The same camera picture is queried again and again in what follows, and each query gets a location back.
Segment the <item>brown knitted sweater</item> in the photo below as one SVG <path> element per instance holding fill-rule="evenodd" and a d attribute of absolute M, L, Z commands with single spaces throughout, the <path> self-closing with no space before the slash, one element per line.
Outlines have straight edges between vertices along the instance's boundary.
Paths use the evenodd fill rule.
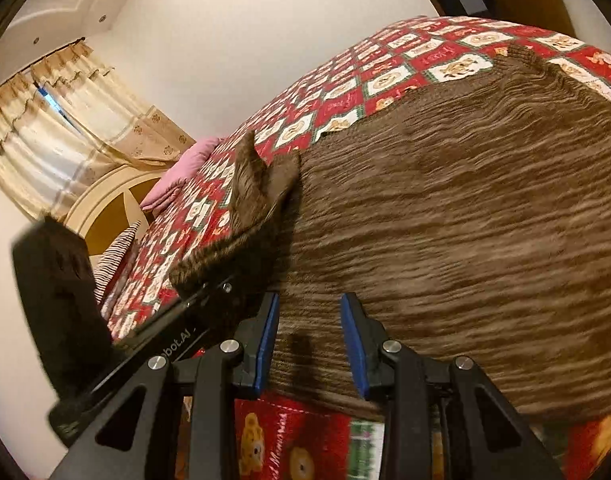
<path fill-rule="evenodd" d="M 280 295 L 272 388 L 348 414 L 340 297 L 423 356 L 471 356 L 524 415 L 611 412 L 611 101 L 530 50 L 407 92 L 302 151 L 238 144 L 231 231 L 172 266 L 234 315 Z"/>

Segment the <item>striped pillow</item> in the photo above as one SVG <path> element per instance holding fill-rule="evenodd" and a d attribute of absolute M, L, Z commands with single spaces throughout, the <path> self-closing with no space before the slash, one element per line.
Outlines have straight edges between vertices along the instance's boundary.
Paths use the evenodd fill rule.
<path fill-rule="evenodd" d="M 120 264 L 131 249 L 136 238 L 136 232 L 141 222 L 136 221 L 124 229 L 100 255 L 95 263 L 93 273 L 95 280 L 94 296 L 98 304 L 102 304 L 106 289 L 115 277 Z"/>

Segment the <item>cream wooden headboard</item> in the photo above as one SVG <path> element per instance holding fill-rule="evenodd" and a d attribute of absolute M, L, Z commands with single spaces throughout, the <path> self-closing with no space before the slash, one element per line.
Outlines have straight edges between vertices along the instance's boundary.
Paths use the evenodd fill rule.
<path fill-rule="evenodd" d="M 154 217 L 144 214 L 141 200 L 165 172 L 120 166 L 92 184 L 70 208 L 65 226 L 84 238 L 92 266 L 132 224 L 138 223 L 135 240 L 142 240 Z"/>

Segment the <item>red patchwork bear bedspread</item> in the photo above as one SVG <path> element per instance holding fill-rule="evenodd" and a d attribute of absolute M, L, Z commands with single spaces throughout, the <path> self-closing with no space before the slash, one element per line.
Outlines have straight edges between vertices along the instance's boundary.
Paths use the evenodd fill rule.
<path fill-rule="evenodd" d="M 240 125 L 265 160 L 306 148 L 382 110 L 406 91 L 488 70 L 522 44 L 611 101 L 611 54 L 550 30 L 483 18 L 411 18 L 391 24 L 310 70 Z M 109 318 L 128 331 L 171 302 L 167 273 L 191 250 L 228 232 L 238 133 L 155 212 Z M 374 479 L 383 425 L 266 392 L 236 405 L 240 471 L 246 479 Z"/>

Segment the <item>pink folded blanket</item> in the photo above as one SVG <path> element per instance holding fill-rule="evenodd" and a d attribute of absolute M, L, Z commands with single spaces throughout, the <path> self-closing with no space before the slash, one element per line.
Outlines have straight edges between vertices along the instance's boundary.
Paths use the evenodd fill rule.
<path fill-rule="evenodd" d="M 198 170 L 204 166 L 214 149 L 222 141 L 218 136 L 210 136 L 195 142 L 181 155 L 179 160 L 160 178 L 140 203 L 144 214 L 160 214 L 176 199 L 191 181 Z"/>

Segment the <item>beige patterned curtain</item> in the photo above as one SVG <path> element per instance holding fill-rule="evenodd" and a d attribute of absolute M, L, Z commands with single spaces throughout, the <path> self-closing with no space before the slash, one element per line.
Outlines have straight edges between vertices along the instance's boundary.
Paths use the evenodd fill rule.
<path fill-rule="evenodd" d="M 110 171 L 167 169 L 193 143 L 83 41 L 0 85 L 0 189 L 29 218 L 64 218 Z"/>

